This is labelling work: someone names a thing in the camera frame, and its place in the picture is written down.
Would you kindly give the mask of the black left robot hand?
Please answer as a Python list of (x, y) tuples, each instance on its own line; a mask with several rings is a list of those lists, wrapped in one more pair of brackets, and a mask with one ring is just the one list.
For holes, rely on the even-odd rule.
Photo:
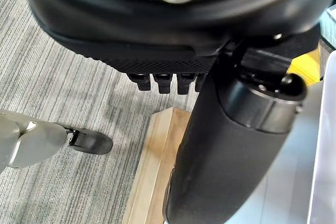
[(288, 73), (319, 42), (331, 0), (28, 0), (56, 42), (141, 91), (198, 98), (163, 207), (168, 223), (225, 223), (282, 149), (308, 88)]

